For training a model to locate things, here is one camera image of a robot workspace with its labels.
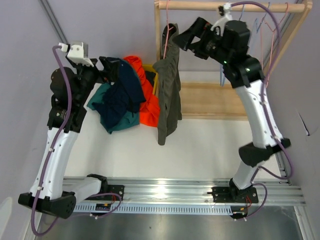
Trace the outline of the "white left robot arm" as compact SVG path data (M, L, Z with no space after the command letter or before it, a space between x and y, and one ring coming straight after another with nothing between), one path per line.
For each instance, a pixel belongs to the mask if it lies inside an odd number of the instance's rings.
M106 71L95 66L72 64L51 74L51 110L45 152L37 177L30 190L19 195L18 203L36 212L61 219L69 218L84 200L122 201L123 185L109 185L105 176L89 174L70 190L63 181L73 145L81 132L87 110L85 103L95 84L103 83Z

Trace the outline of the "olive green shorts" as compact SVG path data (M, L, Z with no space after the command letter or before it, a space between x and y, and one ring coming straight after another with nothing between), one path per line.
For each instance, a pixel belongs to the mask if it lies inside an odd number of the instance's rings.
M158 73L158 102L160 107L157 125L157 141L160 146L178 127L182 119L181 80L178 70L180 49L173 43L173 37L179 34L176 23L170 23L162 32L161 59L153 64Z

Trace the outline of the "orange shorts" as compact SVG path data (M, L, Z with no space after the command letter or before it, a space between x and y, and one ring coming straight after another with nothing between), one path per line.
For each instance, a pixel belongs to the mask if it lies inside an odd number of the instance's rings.
M129 55L124 58L135 70L139 77L145 102L140 104L139 107L139 123L149 126L157 127L160 116L159 99L153 95L153 87L146 78L145 70L143 69L143 62L140 57Z

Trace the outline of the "blue hanger with navy shorts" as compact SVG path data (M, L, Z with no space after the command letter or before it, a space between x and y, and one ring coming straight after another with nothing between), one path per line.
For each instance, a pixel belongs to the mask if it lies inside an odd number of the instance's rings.
M225 75L224 75L224 69L223 69L223 65L221 64L219 66L219 84L221 87L223 87L225 85Z

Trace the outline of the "navy blue shorts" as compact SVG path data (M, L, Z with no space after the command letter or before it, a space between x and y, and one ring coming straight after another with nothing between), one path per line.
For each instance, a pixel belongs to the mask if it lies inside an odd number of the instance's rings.
M103 103L94 104L98 112L107 118L107 126L114 127L127 111L139 113L140 104L146 101L140 79L133 67L124 59L117 60L118 81L103 95Z

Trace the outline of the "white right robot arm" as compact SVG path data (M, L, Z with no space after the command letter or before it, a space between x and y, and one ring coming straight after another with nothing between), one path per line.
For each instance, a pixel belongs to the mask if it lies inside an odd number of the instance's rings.
M273 118L264 74L258 59L248 54L251 32L240 20L222 18L215 24L198 17L173 42L182 50L190 50L200 59L212 58L223 66L223 74L239 96L252 133L252 142L239 148L240 166L229 181L228 197L243 200L253 188L256 171L270 157L290 147Z

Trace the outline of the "teal green shorts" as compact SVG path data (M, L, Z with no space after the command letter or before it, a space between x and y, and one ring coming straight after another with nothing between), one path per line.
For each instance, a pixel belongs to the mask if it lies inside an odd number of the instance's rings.
M108 83L103 83L102 85L100 85L93 96L90 98L86 106L92 111L96 111L100 115L100 123L109 134L112 134L115 131L121 131L139 125L140 114L138 112L132 113L130 111L127 111L115 126L109 127L107 125L107 118L103 117L94 105L103 103L103 95L110 87L111 85Z

